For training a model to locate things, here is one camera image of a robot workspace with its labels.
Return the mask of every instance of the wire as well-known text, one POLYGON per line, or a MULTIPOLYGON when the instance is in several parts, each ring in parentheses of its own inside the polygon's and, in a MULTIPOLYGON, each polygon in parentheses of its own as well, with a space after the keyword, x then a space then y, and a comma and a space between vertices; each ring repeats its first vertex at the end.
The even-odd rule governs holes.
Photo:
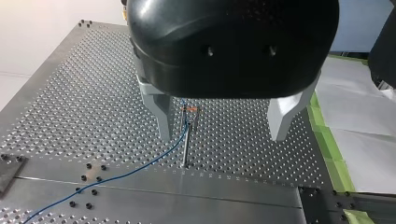
POLYGON ((184 137, 184 135, 186 134, 186 131, 187 131, 187 121, 186 121, 185 124, 184 124, 184 131, 183 131, 183 134, 180 136, 180 138, 177 140, 177 142, 176 142, 169 150, 167 150, 166 152, 164 152, 160 157, 156 158, 155 160, 153 160, 153 161, 147 163, 146 165, 144 165, 144 166, 142 166, 142 167, 140 167, 140 168, 138 168, 138 169, 136 169, 136 170, 133 170, 132 172, 127 173, 127 174, 125 174, 125 175, 114 176, 114 177, 112 177, 112 178, 109 178, 109 179, 106 179, 106 180, 102 180, 102 181, 100 181, 100 182, 96 182, 96 183, 87 185, 87 186, 85 186, 84 188, 82 188, 82 189, 76 191, 75 193, 70 194, 69 196, 67 196, 67 197, 65 197, 65 198, 63 198, 63 199, 61 199, 61 200, 59 200, 58 202, 52 203, 52 204, 50 204, 50 205, 48 205, 48 206, 46 206, 46 207, 40 209, 39 211, 35 212, 35 213, 32 214, 30 217, 28 217, 28 218, 26 219, 26 221, 23 222, 23 224, 28 223, 32 218, 34 218, 34 217, 37 216, 38 214, 44 212, 45 210, 47 210, 47 209, 49 209, 49 208, 55 206, 56 204, 62 203, 62 202, 64 202, 64 201, 66 201, 66 200, 69 200, 70 198, 72 198, 72 197, 75 196, 76 194, 81 193, 84 189, 88 189, 88 188, 90 188, 90 187, 93 187, 93 186, 96 186, 96 185, 100 185, 100 184, 103 184, 103 183, 106 183, 106 182, 109 182, 109 181, 112 181, 112 180, 121 179, 121 178, 124 178, 124 177, 126 177, 126 176, 128 176, 128 175, 132 175, 132 174, 134 174, 134 173, 136 173, 136 172, 139 172, 139 171, 141 171, 141 170, 147 168, 148 166, 150 166, 151 164, 153 164, 153 163, 157 162, 158 160, 162 159, 163 157, 165 157, 166 155, 168 155, 170 152, 172 152, 175 148, 177 148, 177 146, 180 144, 181 140, 183 140, 183 137, 184 137))
POLYGON ((180 98, 180 100, 181 100, 181 103, 182 103, 183 105, 187 106, 186 101, 185 101, 183 98, 180 98))

